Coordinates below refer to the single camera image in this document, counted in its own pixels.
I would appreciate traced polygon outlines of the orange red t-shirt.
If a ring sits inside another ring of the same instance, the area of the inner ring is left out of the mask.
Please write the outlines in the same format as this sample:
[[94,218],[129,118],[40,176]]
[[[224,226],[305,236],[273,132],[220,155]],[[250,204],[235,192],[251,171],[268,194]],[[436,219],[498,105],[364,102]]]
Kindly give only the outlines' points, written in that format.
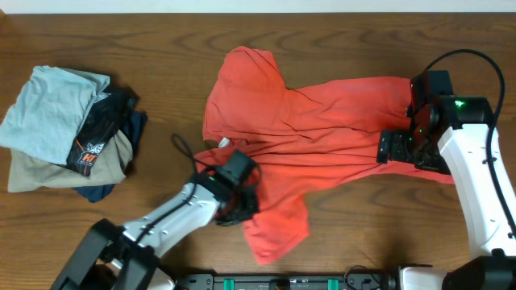
[[202,128],[203,138],[217,147],[197,158],[223,164],[241,151],[260,165],[259,212],[243,225],[255,261],[273,263],[309,235],[307,193],[382,174],[452,182],[449,175],[412,164],[377,162],[381,132],[409,126],[410,98],[406,78],[290,89],[270,51],[240,46],[226,55]]

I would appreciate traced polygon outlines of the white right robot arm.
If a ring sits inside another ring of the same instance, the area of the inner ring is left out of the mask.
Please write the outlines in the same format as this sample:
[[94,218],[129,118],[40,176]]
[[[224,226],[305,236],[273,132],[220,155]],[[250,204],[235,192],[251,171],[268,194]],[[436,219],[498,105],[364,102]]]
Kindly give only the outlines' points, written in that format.
[[468,230],[470,262],[453,271],[402,266],[399,289],[513,289],[515,194],[493,111],[484,97],[441,96],[411,105],[406,129],[383,130],[377,162],[399,161],[452,177]]

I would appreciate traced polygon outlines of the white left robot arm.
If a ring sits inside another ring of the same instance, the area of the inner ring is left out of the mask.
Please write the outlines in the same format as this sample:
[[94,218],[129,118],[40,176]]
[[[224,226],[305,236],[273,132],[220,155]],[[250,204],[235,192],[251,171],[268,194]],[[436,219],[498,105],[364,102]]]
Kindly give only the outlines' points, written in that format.
[[172,289],[160,260],[186,235],[216,221],[233,226],[258,210],[256,184],[201,174],[151,213],[117,226],[93,224],[52,284],[54,289]]

